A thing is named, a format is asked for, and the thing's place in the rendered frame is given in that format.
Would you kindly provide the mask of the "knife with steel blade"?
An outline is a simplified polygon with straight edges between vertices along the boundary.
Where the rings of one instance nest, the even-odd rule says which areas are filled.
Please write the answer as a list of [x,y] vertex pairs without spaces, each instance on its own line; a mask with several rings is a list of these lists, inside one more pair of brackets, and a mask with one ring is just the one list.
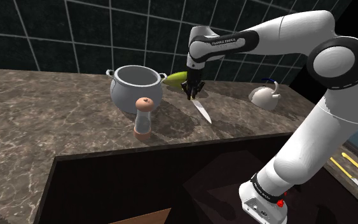
[[194,100],[192,99],[191,100],[192,103],[195,105],[195,107],[197,108],[197,110],[202,114],[202,116],[209,122],[209,123],[212,123],[212,120],[208,114],[208,112],[206,112],[205,108],[202,106],[202,104],[197,101],[197,100]]

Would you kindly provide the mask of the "glass mill with terracotta cap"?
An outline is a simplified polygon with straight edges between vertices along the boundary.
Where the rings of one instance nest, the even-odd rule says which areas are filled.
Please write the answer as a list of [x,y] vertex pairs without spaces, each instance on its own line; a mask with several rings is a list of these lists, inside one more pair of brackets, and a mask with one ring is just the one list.
[[153,110],[154,102],[148,97],[141,97],[136,101],[135,106],[137,108],[137,115],[134,137],[144,141],[149,139],[151,135],[151,111]]

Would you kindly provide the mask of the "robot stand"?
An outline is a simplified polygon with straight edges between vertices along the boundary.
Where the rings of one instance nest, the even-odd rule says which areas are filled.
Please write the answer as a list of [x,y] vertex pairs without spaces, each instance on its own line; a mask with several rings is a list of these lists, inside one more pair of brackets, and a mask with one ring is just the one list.
[[287,224],[286,203],[271,204],[253,187],[262,166],[248,151],[236,151],[200,169],[184,184],[198,216],[188,224]]

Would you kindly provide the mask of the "yellow-green pointed fruit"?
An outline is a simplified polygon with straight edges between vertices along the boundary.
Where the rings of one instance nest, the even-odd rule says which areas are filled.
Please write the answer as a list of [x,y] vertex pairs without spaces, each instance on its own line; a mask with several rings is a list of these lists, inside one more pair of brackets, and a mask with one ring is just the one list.
[[167,78],[165,78],[162,81],[162,83],[171,87],[181,88],[181,83],[185,82],[186,80],[187,80],[187,72],[182,71],[167,76]]

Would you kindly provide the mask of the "grey two-handled pot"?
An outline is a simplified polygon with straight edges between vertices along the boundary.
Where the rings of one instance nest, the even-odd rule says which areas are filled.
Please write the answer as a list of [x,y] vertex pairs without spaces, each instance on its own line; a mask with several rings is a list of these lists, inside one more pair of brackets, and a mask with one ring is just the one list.
[[120,110],[136,114],[136,101],[141,97],[150,98],[153,109],[156,109],[162,100],[162,81],[167,78],[165,73],[138,65],[127,65],[116,70],[106,71],[111,80],[110,95],[112,102]]

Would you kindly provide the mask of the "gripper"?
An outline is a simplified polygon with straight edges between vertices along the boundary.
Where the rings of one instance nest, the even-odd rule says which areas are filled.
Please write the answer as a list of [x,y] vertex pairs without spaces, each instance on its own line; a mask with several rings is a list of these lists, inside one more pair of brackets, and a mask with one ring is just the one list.
[[205,85],[202,80],[202,69],[192,69],[188,68],[187,70],[187,81],[181,83],[182,90],[186,93],[187,99],[191,100],[193,87],[197,86],[195,95],[199,93],[203,86]]

